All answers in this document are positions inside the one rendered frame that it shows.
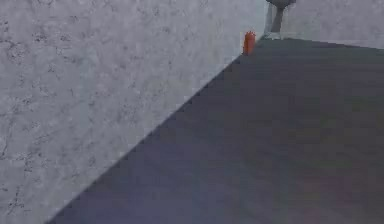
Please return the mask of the orange bottle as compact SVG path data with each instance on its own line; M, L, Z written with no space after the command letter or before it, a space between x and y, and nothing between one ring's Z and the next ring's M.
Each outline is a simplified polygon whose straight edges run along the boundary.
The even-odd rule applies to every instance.
M252 53L254 45L256 43L256 35L254 32L249 31L244 36L243 42L243 54L249 55Z

